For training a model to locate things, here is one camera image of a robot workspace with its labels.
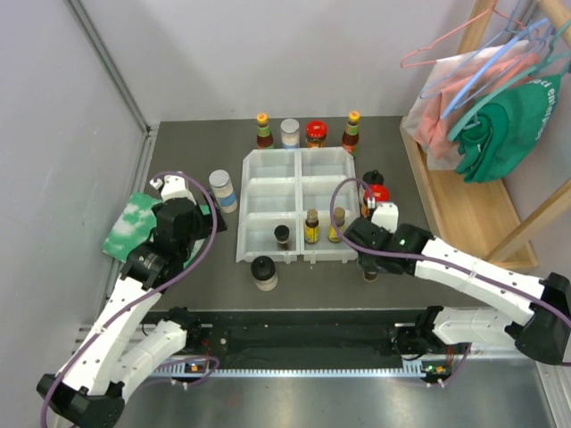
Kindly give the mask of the black cap pepper bottle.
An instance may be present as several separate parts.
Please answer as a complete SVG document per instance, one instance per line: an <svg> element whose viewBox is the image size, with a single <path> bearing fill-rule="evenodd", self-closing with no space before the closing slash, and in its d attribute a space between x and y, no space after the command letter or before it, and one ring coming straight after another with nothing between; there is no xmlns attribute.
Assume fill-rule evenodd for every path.
<svg viewBox="0 0 571 428"><path fill-rule="evenodd" d="M374 283L378 279L379 272L372 268L365 268L362 272L363 279L367 283Z"/></svg>
<svg viewBox="0 0 571 428"><path fill-rule="evenodd" d="M278 225L274 229L274 236L277 241L277 247L281 251L290 250L290 229L286 225Z"/></svg>

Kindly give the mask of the yellow label brown bottle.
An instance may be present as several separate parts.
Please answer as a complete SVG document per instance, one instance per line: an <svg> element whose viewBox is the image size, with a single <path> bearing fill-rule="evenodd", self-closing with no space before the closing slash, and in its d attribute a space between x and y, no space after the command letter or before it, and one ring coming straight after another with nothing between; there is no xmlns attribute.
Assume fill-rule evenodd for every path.
<svg viewBox="0 0 571 428"><path fill-rule="evenodd" d="M319 240L319 213L315 209L309 209L304 220L304 241L308 244L317 243Z"/></svg>
<svg viewBox="0 0 571 428"><path fill-rule="evenodd" d="M341 207L335 207L333 210L333 220L328 229L328 240L331 243L341 242L340 234L345 223L345 210Z"/></svg>

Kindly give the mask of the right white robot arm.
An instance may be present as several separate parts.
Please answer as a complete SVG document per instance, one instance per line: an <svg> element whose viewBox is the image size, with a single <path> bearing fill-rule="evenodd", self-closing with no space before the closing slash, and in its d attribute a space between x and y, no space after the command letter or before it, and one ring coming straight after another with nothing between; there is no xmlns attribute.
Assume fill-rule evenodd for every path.
<svg viewBox="0 0 571 428"><path fill-rule="evenodd" d="M498 344L552 366L570 364L570 281L550 273L520 274L466 254L410 224L395 231L357 218L343 241L366 273L410 275L464 293L484 309L429 307L416 323L418 346L429 353L459 343Z"/></svg>

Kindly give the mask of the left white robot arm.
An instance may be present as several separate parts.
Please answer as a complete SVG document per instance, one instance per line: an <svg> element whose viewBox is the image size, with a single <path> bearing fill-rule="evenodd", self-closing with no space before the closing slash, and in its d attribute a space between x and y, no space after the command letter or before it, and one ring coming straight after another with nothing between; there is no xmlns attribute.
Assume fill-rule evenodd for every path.
<svg viewBox="0 0 571 428"><path fill-rule="evenodd" d="M43 398L41 426L53 411L76 427L113 427L137 388L166 359L202 345L198 322L184 308L170 309L156 330L134 348L128 342L152 306L188 275L210 251L214 235L225 226L214 196L204 191L196 202L185 187L161 199L135 193L104 250L123 262L112 295L85 340L62 368L44 374L37 384Z"/></svg>

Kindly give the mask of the left silver lid salt jar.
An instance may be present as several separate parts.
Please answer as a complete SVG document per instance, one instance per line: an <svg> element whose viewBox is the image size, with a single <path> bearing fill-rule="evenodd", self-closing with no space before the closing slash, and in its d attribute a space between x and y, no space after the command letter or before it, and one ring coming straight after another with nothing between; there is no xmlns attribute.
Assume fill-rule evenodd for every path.
<svg viewBox="0 0 571 428"><path fill-rule="evenodd" d="M230 175L224 169L211 172L209 184L219 209L224 213L232 213L237 209L237 199Z"/></svg>

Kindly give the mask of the silver lid salt jar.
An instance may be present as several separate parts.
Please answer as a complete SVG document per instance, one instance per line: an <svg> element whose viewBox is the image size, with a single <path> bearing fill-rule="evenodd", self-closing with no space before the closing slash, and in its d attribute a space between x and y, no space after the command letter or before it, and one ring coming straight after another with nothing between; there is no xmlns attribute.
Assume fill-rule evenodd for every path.
<svg viewBox="0 0 571 428"><path fill-rule="evenodd" d="M224 213L232 213L237 209L237 199L230 175L224 169L211 172L209 184L219 209Z"/></svg>
<svg viewBox="0 0 571 428"><path fill-rule="evenodd" d="M281 142L284 149L296 149L300 142L300 124L297 119L284 119L280 124Z"/></svg>

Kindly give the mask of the green white cloth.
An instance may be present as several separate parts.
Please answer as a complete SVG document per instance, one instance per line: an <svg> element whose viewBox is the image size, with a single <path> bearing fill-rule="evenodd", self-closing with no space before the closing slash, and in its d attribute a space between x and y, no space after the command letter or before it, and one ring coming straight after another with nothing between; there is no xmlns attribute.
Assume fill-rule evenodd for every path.
<svg viewBox="0 0 571 428"><path fill-rule="evenodd" d="M103 252L121 263L156 227L153 206L161 203L146 193L133 193L103 243Z"/></svg>

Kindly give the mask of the right red lid sauce jar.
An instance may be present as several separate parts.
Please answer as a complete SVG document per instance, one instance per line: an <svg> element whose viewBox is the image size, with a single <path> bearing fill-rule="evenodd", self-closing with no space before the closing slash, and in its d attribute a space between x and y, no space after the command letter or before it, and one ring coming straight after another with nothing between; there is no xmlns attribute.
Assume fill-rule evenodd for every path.
<svg viewBox="0 0 571 428"><path fill-rule="evenodd" d="M384 185L369 185L361 192L360 212L365 218L370 218L381 202L389 201L389 191Z"/></svg>

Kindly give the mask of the red lid sauce jar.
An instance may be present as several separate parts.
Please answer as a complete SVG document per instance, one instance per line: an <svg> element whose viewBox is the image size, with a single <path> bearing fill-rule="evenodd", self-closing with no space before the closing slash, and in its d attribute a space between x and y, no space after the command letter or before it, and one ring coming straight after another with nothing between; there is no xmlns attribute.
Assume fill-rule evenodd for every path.
<svg viewBox="0 0 571 428"><path fill-rule="evenodd" d="M365 218L370 218L381 202L389 201L389 191L384 185L369 185L361 192L360 212Z"/></svg>
<svg viewBox="0 0 571 428"><path fill-rule="evenodd" d="M322 120L312 120L305 128L306 143L309 148L321 148L327 140L327 124Z"/></svg>

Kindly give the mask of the left white organizer tray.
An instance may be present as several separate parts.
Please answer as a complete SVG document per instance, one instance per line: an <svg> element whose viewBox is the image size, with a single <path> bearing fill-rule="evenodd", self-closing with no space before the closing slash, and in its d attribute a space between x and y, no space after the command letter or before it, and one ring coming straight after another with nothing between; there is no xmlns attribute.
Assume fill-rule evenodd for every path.
<svg viewBox="0 0 571 428"><path fill-rule="evenodd" d="M243 160L236 261L265 255L287 264L299 256L296 237L295 155L292 150L253 150ZM290 250L277 247L274 229L290 229Z"/></svg>

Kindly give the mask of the white organizer tray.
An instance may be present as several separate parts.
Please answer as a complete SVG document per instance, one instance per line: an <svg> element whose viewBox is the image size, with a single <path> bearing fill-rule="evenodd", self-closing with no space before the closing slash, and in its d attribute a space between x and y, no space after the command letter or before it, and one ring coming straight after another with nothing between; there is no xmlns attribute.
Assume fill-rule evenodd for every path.
<svg viewBox="0 0 571 428"><path fill-rule="evenodd" d="M357 259L357 253L343 242L328 239L329 204L336 187L348 177L355 177L353 157L341 147L302 148L294 152L296 184L296 237L299 254L305 262L340 262ZM314 209L319 218L315 243L305 241L307 211Z"/></svg>
<svg viewBox="0 0 571 428"><path fill-rule="evenodd" d="M296 237L295 155L292 150L253 150L243 160L236 261L265 255L287 264L299 256ZM290 250L277 247L274 229L290 229Z"/></svg>

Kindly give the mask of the black lid shaker right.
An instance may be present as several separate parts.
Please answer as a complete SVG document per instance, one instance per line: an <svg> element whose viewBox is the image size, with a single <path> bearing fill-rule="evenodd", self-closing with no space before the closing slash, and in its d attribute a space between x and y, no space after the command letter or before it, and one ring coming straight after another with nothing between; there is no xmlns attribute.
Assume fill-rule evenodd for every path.
<svg viewBox="0 0 571 428"><path fill-rule="evenodd" d="M367 171L363 177L363 182L366 184L365 191L371 190L372 192L379 192L381 188L384 187L385 178L384 176L377 170L373 169Z"/></svg>

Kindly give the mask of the black lid shaker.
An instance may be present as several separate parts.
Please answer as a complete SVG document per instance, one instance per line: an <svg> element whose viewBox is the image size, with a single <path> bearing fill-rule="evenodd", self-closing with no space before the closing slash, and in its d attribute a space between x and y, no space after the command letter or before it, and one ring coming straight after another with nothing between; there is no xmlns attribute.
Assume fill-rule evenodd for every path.
<svg viewBox="0 0 571 428"><path fill-rule="evenodd" d="M385 178L384 176L377 170L373 169L367 171L363 177L363 182L366 184L365 191L371 190L372 192L379 192L381 188L384 187Z"/></svg>
<svg viewBox="0 0 571 428"><path fill-rule="evenodd" d="M270 292L278 283L275 262L268 256L259 256L251 263L254 284L263 292Z"/></svg>

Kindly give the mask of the wooden clothes rack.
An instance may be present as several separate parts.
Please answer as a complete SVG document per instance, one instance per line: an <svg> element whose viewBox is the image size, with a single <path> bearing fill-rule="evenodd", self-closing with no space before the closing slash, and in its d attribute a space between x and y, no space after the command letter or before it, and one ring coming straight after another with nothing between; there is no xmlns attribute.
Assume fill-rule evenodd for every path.
<svg viewBox="0 0 571 428"><path fill-rule="evenodd" d="M570 21L567 1L541 1L542 17L554 33ZM570 51L570 27L554 43L554 55ZM480 259L518 272L566 268L570 257L570 58L551 64L539 77L562 76L559 102L533 150L507 176L466 183L454 170L431 170L420 145L401 136L430 230Z"/></svg>

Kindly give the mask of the black lid shaker front left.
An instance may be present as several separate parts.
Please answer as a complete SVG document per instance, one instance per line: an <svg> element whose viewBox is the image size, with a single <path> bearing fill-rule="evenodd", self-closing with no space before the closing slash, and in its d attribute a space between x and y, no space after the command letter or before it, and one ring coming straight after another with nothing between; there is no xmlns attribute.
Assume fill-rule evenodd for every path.
<svg viewBox="0 0 571 428"><path fill-rule="evenodd" d="M263 292L270 292L278 283L275 262L268 256L259 256L251 263L254 284Z"/></svg>

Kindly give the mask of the left orange cap sauce bottle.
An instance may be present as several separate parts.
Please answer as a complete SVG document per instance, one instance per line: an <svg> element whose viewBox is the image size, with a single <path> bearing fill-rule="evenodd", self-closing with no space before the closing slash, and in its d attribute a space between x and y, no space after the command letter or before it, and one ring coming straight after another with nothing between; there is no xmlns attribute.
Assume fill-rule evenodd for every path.
<svg viewBox="0 0 571 428"><path fill-rule="evenodd" d="M272 149L274 144L273 135L269 127L269 117L265 112L260 112L256 116L257 122L257 146L260 150Z"/></svg>

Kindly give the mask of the orange cap sauce bottle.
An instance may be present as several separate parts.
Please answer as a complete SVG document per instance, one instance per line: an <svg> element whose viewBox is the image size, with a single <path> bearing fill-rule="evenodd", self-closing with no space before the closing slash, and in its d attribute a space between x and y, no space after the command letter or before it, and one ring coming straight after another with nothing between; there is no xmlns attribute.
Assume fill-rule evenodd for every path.
<svg viewBox="0 0 571 428"><path fill-rule="evenodd" d="M257 146L260 150L272 149L274 144L273 135L269 127L269 117L265 112L260 112L256 116L257 122Z"/></svg>
<svg viewBox="0 0 571 428"><path fill-rule="evenodd" d="M356 147L360 140L360 113L350 111L342 136L342 147L352 157L356 155Z"/></svg>

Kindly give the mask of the right white organizer tray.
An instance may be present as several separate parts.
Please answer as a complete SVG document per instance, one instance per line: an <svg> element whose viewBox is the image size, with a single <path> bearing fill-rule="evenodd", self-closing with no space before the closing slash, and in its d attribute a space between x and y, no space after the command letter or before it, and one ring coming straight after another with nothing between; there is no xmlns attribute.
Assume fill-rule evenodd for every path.
<svg viewBox="0 0 571 428"><path fill-rule="evenodd" d="M294 152L296 184L296 237L299 254L305 262L340 262L357 259L357 253L343 242L328 239L329 204L336 187L348 177L355 177L353 157L341 147L302 148ZM305 241L307 211L314 209L319 218L315 243Z"/></svg>

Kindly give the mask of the back silver lid salt jar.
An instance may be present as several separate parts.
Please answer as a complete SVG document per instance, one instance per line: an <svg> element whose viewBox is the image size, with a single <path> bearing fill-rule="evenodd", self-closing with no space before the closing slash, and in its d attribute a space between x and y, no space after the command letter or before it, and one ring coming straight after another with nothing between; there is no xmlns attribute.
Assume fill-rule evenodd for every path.
<svg viewBox="0 0 571 428"><path fill-rule="evenodd" d="M280 124L281 142L284 149L296 149L300 142L300 124L297 119L284 119Z"/></svg>

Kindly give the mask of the right orange cap sauce bottle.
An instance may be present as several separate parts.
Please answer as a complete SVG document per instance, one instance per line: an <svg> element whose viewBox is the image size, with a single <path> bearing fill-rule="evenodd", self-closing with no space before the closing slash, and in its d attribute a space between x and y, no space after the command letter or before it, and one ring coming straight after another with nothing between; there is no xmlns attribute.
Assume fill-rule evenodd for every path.
<svg viewBox="0 0 571 428"><path fill-rule="evenodd" d="M350 111L342 136L342 147L352 157L356 155L356 147L360 140L360 113Z"/></svg>

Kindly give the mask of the back red lid sauce jar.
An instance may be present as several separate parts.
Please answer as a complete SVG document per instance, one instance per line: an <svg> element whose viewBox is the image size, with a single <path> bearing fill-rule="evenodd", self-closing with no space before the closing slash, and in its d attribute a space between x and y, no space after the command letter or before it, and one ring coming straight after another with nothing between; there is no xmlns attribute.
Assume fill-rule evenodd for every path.
<svg viewBox="0 0 571 428"><path fill-rule="evenodd" d="M305 128L306 143L309 148L321 148L327 140L327 124L322 120L312 120Z"/></svg>

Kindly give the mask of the green garment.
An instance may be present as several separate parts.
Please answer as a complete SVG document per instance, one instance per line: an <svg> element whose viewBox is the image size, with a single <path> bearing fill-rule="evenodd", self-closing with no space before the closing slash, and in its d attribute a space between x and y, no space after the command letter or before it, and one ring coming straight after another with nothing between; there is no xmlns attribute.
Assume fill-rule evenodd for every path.
<svg viewBox="0 0 571 428"><path fill-rule="evenodd" d="M559 102L562 76L533 78L494 97L477 114L479 124L457 140L463 156L455 172L466 183L499 180L533 150Z"/></svg>

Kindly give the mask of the pink white garment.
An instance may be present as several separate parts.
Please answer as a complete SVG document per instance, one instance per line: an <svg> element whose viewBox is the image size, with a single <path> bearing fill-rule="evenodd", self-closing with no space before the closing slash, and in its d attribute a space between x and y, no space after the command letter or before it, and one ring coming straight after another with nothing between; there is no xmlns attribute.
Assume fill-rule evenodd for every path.
<svg viewBox="0 0 571 428"><path fill-rule="evenodd" d="M402 124L425 152L429 169L454 170L460 164L463 156L458 153L458 145L447 135L469 105L460 106L445 118L442 114L460 89L499 50L498 46L493 46L478 53L443 58L433 67L425 87ZM539 54L531 50L528 41L519 41L478 78L467 96L478 98L487 95L539 60Z"/></svg>

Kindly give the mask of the blue hanger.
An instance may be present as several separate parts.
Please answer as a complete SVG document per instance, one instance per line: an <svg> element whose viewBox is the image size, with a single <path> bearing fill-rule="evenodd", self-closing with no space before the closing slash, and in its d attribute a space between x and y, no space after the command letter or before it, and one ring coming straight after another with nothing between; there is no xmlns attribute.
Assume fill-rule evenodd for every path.
<svg viewBox="0 0 571 428"><path fill-rule="evenodd" d="M473 98L499 84L510 72L537 62L538 53L552 33L553 27L543 18L513 32L503 45L438 60L418 100L440 102L436 117L449 118Z"/></svg>

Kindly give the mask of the teal hanger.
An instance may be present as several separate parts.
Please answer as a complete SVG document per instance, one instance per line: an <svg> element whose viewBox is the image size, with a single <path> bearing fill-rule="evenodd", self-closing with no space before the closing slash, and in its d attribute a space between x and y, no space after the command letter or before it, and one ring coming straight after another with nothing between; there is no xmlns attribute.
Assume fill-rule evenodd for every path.
<svg viewBox="0 0 571 428"><path fill-rule="evenodd" d="M451 131L448 134L448 138L453 141L458 139L458 135L463 130L468 130L477 126L479 124L477 114L478 112L488 103L492 101L492 99L498 96L501 92L510 89L511 87L523 83L525 80L531 80L532 78L536 78L539 76L541 72L548 69L552 63L563 59L563 58L570 58L570 51L567 50L563 53L558 53L554 55L554 43L558 38L561 38L564 31L570 27L570 21L567 21L563 27L557 30L552 39L549 43L549 51L548 53L537 63L530 66L529 68L523 70L522 72L518 73L511 79L504 82L502 85L497 86L491 93L486 94L478 98L473 105L470 107L469 110L465 112L465 114L459 119L459 121L454 125Z"/></svg>

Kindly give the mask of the pink hanger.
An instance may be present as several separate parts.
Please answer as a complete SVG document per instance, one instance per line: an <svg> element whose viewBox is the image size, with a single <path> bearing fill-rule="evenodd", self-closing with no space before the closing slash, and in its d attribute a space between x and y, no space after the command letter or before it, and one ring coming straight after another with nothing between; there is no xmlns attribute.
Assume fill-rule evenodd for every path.
<svg viewBox="0 0 571 428"><path fill-rule="evenodd" d="M435 51L448 42L458 42L452 55L503 45L513 32L525 27L524 9L530 2L460 1L460 4L471 7L468 17L432 41L404 54L399 63L402 70L435 65L441 58Z"/></svg>

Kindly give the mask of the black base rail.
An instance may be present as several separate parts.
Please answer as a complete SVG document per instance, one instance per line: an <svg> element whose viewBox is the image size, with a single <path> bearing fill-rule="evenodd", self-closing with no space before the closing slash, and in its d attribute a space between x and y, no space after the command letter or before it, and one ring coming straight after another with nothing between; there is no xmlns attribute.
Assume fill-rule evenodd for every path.
<svg viewBox="0 0 571 428"><path fill-rule="evenodd" d="M403 357L460 355L416 336L418 309L216 310L192 313L186 351L223 369L396 368Z"/></svg>

